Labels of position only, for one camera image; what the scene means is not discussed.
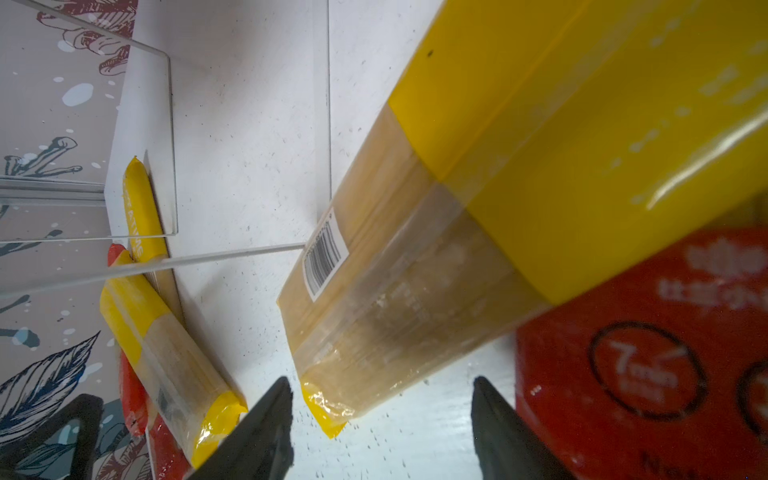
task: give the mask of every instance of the yellow wrapper end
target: yellow wrapper end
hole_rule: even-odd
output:
[[[147,169],[136,157],[123,175],[123,202],[131,235],[163,234]],[[131,253],[137,262],[144,263],[160,255],[168,255],[168,248],[162,237],[131,238]]]
[[[346,426],[346,422],[342,423],[341,425],[334,422],[333,419],[330,418],[328,413],[323,410],[323,407],[317,404],[316,398],[318,394],[316,392],[310,391],[310,389],[305,388],[304,386],[301,387],[301,394],[304,397],[304,402],[306,402],[306,406],[310,408],[310,412],[315,417],[315,420],[317,420],[317,423],[319,423],[320,428],[323,430],[323,433],[328,435],[329,439],[336,438],[342,430],[344,430],[344,427]]]
[[[240,421],[240,414],[248,411],[234,393],[226,391],[218,396],[205,414],[200,425],[200,436],[192,452],[192,466],[199,468],[208,460]]]

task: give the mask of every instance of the wallpaper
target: wallpaper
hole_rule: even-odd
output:
[[[48,0],[109,31],[130,36],[137,0]],[[130,49],[113,38],[13,2],[0,2],[0,153],[9,177],[104,183],[122,74]],[[0,236],[108,234],[100,207],[0,205]],[[92,270],[109,242],[0,244],[0,277],[25,282]],[[81,393],[100,396],[99,480],[151,478],[146,445],[125,428],[118,393],[119,346],[98,311],[101,284],[0,301],[0,449],[23,439]],[[51,480],[69,472],[79,424],[70,422],[18,471]]]

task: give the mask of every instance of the barcode label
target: barcode label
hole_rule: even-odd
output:
[[[346,249],[332,208],[323,220],[323,227],[315,236],[312,246],[304,254],[304,283],[313,302],[348,256],[349,250]]]

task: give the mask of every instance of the red flower illustration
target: red flower illustration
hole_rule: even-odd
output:
[[[152,480],[152,471],[147,454],[147,440],[134,439],[118,456],[110,452],[98,469],[96,480]]]
[[[75,0],[61,2],[55,8],[108,31],[131,37],[134,33],[137,0]],[[90,50],[109,58],[99,64],[102,75],[117,75],[125,72],[130,47],[116,38],[110,38],[87,28],[61,20],[53,15],[38,13],[38,22],[58,28],[61,37],[71,47]]]

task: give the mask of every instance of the yellow package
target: yellow package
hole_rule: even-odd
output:
[[[124,250],[114,265],[127,263]],[[107,280],[100,311],[190,464],[199,468],[246,406],[143,276]]]
[[[280,294],[326,432],[765,190],[766,25],[448,0]]]
[[[157,214],[152,186],[138,158],[134,157],[123,175],[123,203],[125,219],[131,238],[131,255],[139,263],[158,262],[168,258],[168,248],[163,237],[145,237],[162,235],[163,227]],[[176,288],[173,270],[158,270],[144,275],[163,299],[174,316],[184,324],[181,301]]]

